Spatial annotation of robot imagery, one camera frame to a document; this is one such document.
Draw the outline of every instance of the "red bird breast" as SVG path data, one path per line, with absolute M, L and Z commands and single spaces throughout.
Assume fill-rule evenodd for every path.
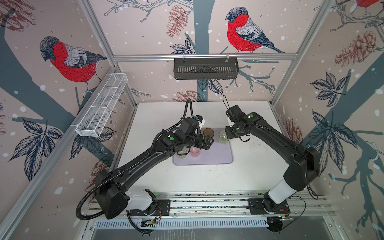
M 255 49 L 262 47 L 261 44 L 252 43 L 241 38 L 236 32 L 236 28 L 244 26 L 247 23 L 248 18 L 248 15 L 240 15 L 235 19 L 233 23 L 228 21 L 228 41 L 238 51 L 253 52 Z
M 57 43 L 54 48 L 56 60 L 51 63 L 70 81 L 77 83 L 87 82 L 96 72 L 96 63 L 89 64 L 82 68 L 71 68 L 64 64 L 68 57 L 68 51 L 62 42 Z

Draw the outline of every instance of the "black metal basket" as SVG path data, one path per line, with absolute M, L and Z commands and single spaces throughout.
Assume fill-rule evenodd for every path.
M 175 58 L 175 79 L 235 79 L 239 73 L 237 58 Z

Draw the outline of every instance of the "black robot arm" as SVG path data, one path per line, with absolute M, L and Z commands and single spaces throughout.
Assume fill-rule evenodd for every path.
M 320 174 L 319 155 L 315 148 L 306 148 L 271 127 L 259 114 L 243 113 L 235 105 L 226 111 L 234 123 L 225 127 L 229 139 L 252 134 L 267 143 L 289 164 L 283 179 L 264 196 L 264 207 L 268 212 L 275 212 L 280 204 L 294 194 L 303 190 Z

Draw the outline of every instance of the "lavender tray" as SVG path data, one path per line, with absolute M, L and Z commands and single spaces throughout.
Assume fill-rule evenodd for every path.
M 198 153 L 189 153 L 186 156 L 173 155 L 173 163 L 177 166 L 183 165 L 210 165 L 229 164 L 233 161 L 230 141 L 222 141 L 219 133 L 224 128 L 212 128 L 215 132 L 214 143 L 209 150 L 202 149 Z

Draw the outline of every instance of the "bird tail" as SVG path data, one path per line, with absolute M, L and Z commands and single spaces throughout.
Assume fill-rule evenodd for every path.
M 285 53 L 285 52 L 283 52 L 283 51 L 281 51 L 281 50 L 279 50 L 279 49 L 277 49 L 275 47 L 270 47 L 270 49 L 275 50 L 278 53 Z

